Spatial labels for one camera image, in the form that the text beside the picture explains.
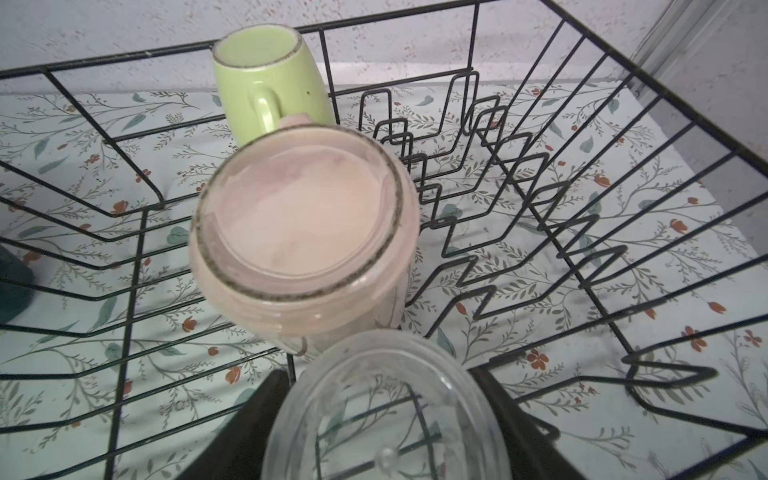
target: clear glass lid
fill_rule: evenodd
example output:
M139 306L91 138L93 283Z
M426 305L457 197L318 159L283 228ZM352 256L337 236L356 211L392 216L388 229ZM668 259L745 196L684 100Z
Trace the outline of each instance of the clear glass lid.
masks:
M270 433L265 480L511 478L491 406L439 347L396 330L322 354Z

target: speckled rim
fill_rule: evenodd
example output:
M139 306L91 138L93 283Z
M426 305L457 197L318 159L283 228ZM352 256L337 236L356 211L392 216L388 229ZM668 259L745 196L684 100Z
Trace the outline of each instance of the speckled rim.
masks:
M233 159L235 159L240 153L244 152L247 148L252 147L253 145L257 144L259 141L264 140L268 137L279 135L287 131L302 130L307 128L333 130L333 131L338 131L347 135L353 135L358 139L362 140L363 142L365 142L366 144L368 144L371 148L373 148L376 151L376 153L381 158L385 160L386 165L389 169L389 172L392 175L392 179L394 180L394 183L395 183L395 212L392 215L392 222L389 225L389 229L387 230L384 240L381 242L381 245L376 250L376 252L363 265L355 269L355 271L353 271L350 275L347 275L346 277L342 278L341 280L335 283L332 283L331 285L328 285L316 290L310 290L304 293L284 293L284 294L266 293L260 290L255 290L255 289L240 285L239 283L229 278L218 267L216 262L214 262L214 260L210 256L208 247L205 244L205 241L202 237L202 228L200 225L201 222L198 221L198 219L200 218L201 212L203 211L205 203L207 202L208 193L214 188L214 185L217 182L220 172L224 171L227 168L227 165ZM244 145L242 148L238 149L237 152L232 154L231 157L227 158L224 161L224 163L222 163L221 166L216 169L213 176L211 176L210 180L208 181L208 185L206 185L205 189L203 189L203 192L200 194L200 203L197 204L197 209L195 210L194 218L192 219L192 229L194 231L195 237L197 238L197 248L200 250L200 256L203 258L203 261L205 262L206 267L211 271L211 273L214 274L217 280L219 280L221 283L226 285L228 288L234 290L237 293L241 293L243 295L252 297L254 299L266 300L269 302L296 302L300 300L309 300L312 298L328 295L329 293L332 293L340 288L343 288L344 286L351 284L352 282L360 278L365 272L370 270L370 268L373 265L375 265L376 262L379 261L382 255L386 252L387 248L389 248L389 245L392 243L392 239L395 237L395 233L397 232L398 226L400 225L400 217L402 216L403 195L404 195L403 186L400 180L400 175L397 171L397 165L395 164L395 161L392 159L392 156L389 155L384 150L384 148L374 140L366 137L363 134L360 134L359 132L356 132L354 130L349 130L344 127L340 127L338 125L321 125L321 124L294 125L292 127L280 128L278 130L270 132L269 134L263 135L261 137L258 137L255 140L252 140L248 144Z
M229 38L231 38L233 35L237 35L238 33L242 32L242 31L253 30L255 28L263 28L263 27L281 28L283 30L286 30L286 31L292 33L293 36L296 38L296 44L293 46L291 51L289 51L288 53L286 53L282 57L276 58L275 60L272 60L272 61L267 62L267 63L258 64L258 65L230 65L230 64L226 63L225 61L221 60L221 58L219 58L219 55L218 55L219 47L225 41L227 41ZM238 30L232 31L231 33L227 34L226 36L220 38L214 44L214 46L211 49L211 51L214 54L214 61L216 63L218 63L219 65L223 65L224 67L227 67L227 68L254 69L254 68L266 68L266 67L271 67L272 65L277 65L281 61L285 61L288 58L293 57L296 53L299 52L299 50L301 49L302 45L304 45L304 37L302 37L301 34L299 33L299 31L296 30L295 28L291 28L291 27L289 27L287 25L281 25L279 23L262 23L262 24L259 24L259 25L251 25L250 27L240 28Z

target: mug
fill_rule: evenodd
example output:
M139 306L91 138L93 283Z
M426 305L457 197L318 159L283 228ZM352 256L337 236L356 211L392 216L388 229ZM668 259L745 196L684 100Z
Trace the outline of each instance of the mug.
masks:
M242 28L217 41L213 54L221 106L238 148L276 130L288 115L336 123L315 60L293 28Z
M418 236L401 161L356 131L295 124L242 147L207 182L190 266L233 323L313 358L400 324Z

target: leaf print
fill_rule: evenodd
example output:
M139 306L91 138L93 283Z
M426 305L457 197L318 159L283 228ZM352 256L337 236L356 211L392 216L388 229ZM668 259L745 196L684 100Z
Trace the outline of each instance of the leaf print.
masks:
M578 244L579 244L579 250L582 248L587 248L590 245L592 245L592 239L587 235L582 235L578 241ZM589 250L584 251L584 256L589 257L593 253L594 253L594 248L591 248ZM600 266L603 263L603 260L600 258L593 258L590 261L590 263L592 263L592 265L595 265L595 266Z
M250 396L251 396L251 395L253 395L255 392L256 392L256 389L244 389L244 390L243 390L242 392L240 392L240 394L237 396L237 398L235 399L235 403L233 403L233 404L232 404L232 406L237 406L237 405L242 405L242 404L244 404L245 402L247 402L247 401L248 401L248 399L250 398ZM229 413L229 414L227 414L227 416L226 416L226 417L224 417L224 421L223 421L223 422L221 422L221 423L219 424L219 426L218 426L218 427L216 427L216 428L214 429L214 432L218 432L219 430L221 430L222 428L224 428L224 426L225 426L227 423L229 423L229 422L230 422L230 420L232 419L232 417L234 417L234 416L235 416L235 414L236 414L236 413L237 413L237 412L232 412L232 413Z
M112 310L114 310L114 305L117 302L118 298L116 296L111 296L101 304L101 308L98 310L98 318L96 319L96 323L94 323L94 325L91 327L91 330L96 330L97 328L102 327L105 323L107 323L107 321L112 317Z
M752 463L752 460L747 459L747 461L752 465L752 468L755 471L755 475L757 475L757 480L768 480L768 476L766 474L762 473L759 468L757 468L757 465Z
M168 346L160 351L164 356L174 356L174 355L186 355L186 353L182 353L174 346Z
M451 340L445 336L445 333L439 327L437 329L437 345L448 352L450 356L456 358L456 349L453 348L453 343L451 343Z
M424 100L420 101L418 104L416 104L416 106L423 107L424 105L431 104L433 101L435 101L435 99L427 95L426 97L424 97Z
M240 380L240 367L230 367L230 371L227 372L227 374L224 376L224 379L227 380L230 385L237 383L237 380Z
M39 225L37 227L29 227L29 228L24 229L21 232L19 232L18 236L16 238L31 237L32 235L35 235L36 233L40 233L43 230L47 230L47 229L52 228L52 227L53 227L53 225L47 225L47 226Z
M677 403L679 403L681 405L685 405L685 402L683 401L683 399L680 398L680 396L678 394L676 394L674 390L668 389L668 390L666 390L666 393L667 393L667 396L669 396L669 398L671 398L673 401L675 401L675 402L677 402Z
M346 413L346 402L344 402L344 406L336 411L336 413L333 414L333 416L328 420L328 425L326 425L326 432L328 434L326 435L325 440L328 442L328 446L333 445L334 440L336 440L336 436L341 431L341 428L338 428L339 425L341 425L341 422L344 421L344 415Z
M440 213L439 218L450 217L450 216L461 218L463 213L464 212L462 212L462 209L458 208L456 205L445 204L445 206L442 208L442 213Z
M107 357L107 360L110 362L114 362L115 360L119 360L122 356L123 349L120 348L120 346L117 343L110 343L107 345L107 349L104 351L104 356ZM119 365L113 365L112 369L117 372L120 369Z
M125 124L125 126L123 127L122 131L126 131L128 128L135 127L136 125L138 125L141 122L143 122L145 118L147 118L147 115L145 115L145 114L137 114L128 123Z
M75 321L74 323L70 323L67 326L63 326L62 328L58 329L59 332L67 332L70 328L72 328L79 320ZM40 340L38 340L38 343L47 343L50 342L53 339L58 338L58 335L46 335Z
M549 129L552 130L552 133L554 133L558 137L563 138L563 132L560 130L560 128L558 127L558 125L555 122L552 122L549 125Z
M440 433L440 424L437 423L437 420L435 420L434 422L430 423L429 426L427 427L427 434L430 437L433 437L439 433ZM423 440L423 439L424 439L424 430L422 430L422 432L419 433L419 440Z
M170 234L166 237L165 241L171 245L178 245L184 243L189 239L190 233L184 227L173 227L170 229Z
M592 151L592 147L594 147L594 140L592 140L592 137L589 137L588 140L579 145L578 149L588 154Z
M598 192L594 192L592 195L590 195L589 196L590 203L593 202L594 199L598 197L598 195L600 195ZM595 205L592 205L591 207L589 207L589 210L587 210L587 213L590 215L592 214L599 215L601 211L603 211L603 206L600 205L600 202L597 202Z
M518 222L518 225L519 225L520 227L523 227L523 228L525 228L527 231L529 231L529 232L531 232L531 233L536 233L537 235L545 235L545 236L546 236L546 233L544 233L544 232L540 231L539 229L537 229L536 227L534 227L534 226L533 226L533 225L531 225L530 223L526 223L526 222Z
M45 147L47 146L48 146L47 138L43 138L37 144L35 144L35 160L37 160L40 154L45 151Z
M69 155L62 158L61 160L52 161L50 164L43 165L42 167L38 168L38 174L42 175L42 174L48 173L49 171L63 164L64 161L67 160L68 158L69 158Z
M720 305L718 302L710 302L710 308L713 312L723 314L727 310L724 306Z

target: orange flower print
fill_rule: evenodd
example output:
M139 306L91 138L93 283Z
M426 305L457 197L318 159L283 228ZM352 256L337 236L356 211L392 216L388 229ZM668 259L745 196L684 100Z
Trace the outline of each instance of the orange flower print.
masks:
M688 230L688 227L686 226L686 224L683 223L682 220L678 220L676 218L672 219L672 221L670 222L670 227L672 228L672 230L678 232L681 235L685 233L686 230Z
M27 252L26 255L22 257L22 262L24 262L24 265L29 265L30 262L34 262L35 260L40 260L42 258L42 255L37 252Z
M752 334L752 330L747 330L746 331L746 335L744 336L744 340L746 340L749 343L752 343L752 345L756 346L757 348L760 348L760 344L763 342L763 339L761 339L758 336L754 336Z
M718 302L710 302L710 308L713 312L719 313L720 315L727 311L727 309Z
M189 332L191 332L192 330L194 330L194 326L195 326L195 325L197 325L197 320L195 320L195 319L194 319L194 318L192 318L192 317L189 317L188 319L184 320L184 322L183 322L183 323L181 323L181 329L182 329L184 332L187 332L187 333L189 333Z
M128 209L128 202L125 200L120 200L115 205L112 205L112 208L114 208L114 210L112 210L113 214L122 214Z
M144 168L141 171L141 173L149 177L150 175L152 175L152 170L149 170L148 168ZM139 176L139 174L136 174L136 183L138 184L140 182L141 182L141 177Z
M546 370L549 358L544 353L539 353L538 350L533 349L528 355L528 361L534 369Z
M594 182L600 185L601 187L605 187L605 188L608 188L611 186L611 181L608 179L608 177L601 174L597 174L594 176Z
M240 379L240 367L234 366L230 368L230 371L227 372L227 374L224 376L224 379L227 380L230 385L233 383L237 383L237 380Z
M694 330L694 329L690 328L689 326L686 326L685 327L685 331L684 332L680 332L680 335L681 336L691 336L694 333L699 333L699 331L698 330ZM690 346L692 346L694 348L694 350L696 350L697 352L700 353L702 347L707 346L707 342L705 342L704 339L693 339L693 340L690 341Z
M27 199L26 198L17 198L16 200L13 200L13 205L9 205L8 206L8 211L9 212L15 212L16 210L18 210L15 207L15 205L26 205L26 204L27 204Z

